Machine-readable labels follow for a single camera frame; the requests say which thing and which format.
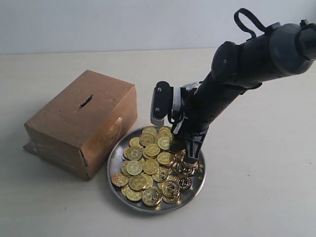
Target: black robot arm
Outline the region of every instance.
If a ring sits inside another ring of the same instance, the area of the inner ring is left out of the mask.
[[[263,32],[256,34],[239,19],[244,14]],[[262,82],[306,72],[316,59],[316,25],[280,23],[265,27],[247,9],[234,15],[235,22],[251,38],[236,45],[223,43],[216,51],[211,71],[199,82],[174,88],[157,83],[152,103],[152,123],[161,125],[165,116],[173,125],[172,151],[186,149],[186,161],[198,159],[209,125],[239,95],[257,89]]]

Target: pile of coins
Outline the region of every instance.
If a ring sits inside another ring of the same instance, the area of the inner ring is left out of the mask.
[[[121,173],[111,177],[115,186],[121,187],[123,196],[156,206],[162,200],[168,204],[180,200],[180,191],[192,188],[190,176],[199,170],[199,164],[183,161],[185,150],[172,154],[173,135],[167,126],[157,129],[145,127],[140,137],[129,142],[123,155],[127,159]]]

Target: coin slot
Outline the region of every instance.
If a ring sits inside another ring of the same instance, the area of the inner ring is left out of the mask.
[[[92,99],[93,95],[89,95],[89,97],[79,105],[79,108],[82,109],[86,104]]]

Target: black strap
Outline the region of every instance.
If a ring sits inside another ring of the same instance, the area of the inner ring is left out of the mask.
[[[245,15],[260,31],[266,32],[266,27],[258,20],[258,18],[249,10],[245,8],[239,9],[237,12],[234,14],[234,20],[237,24],[237,26],[244,32],[250,33],[251,38],[256,38],[256,33],[252,31],[251,29],[247,28],[240,20],[239,18],[239,13]]]

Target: white wall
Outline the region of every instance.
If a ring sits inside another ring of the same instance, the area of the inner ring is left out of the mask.
[[[241,7],[264,24],[316,21],[315,0],[1,0],[0,54],[241,43]]]

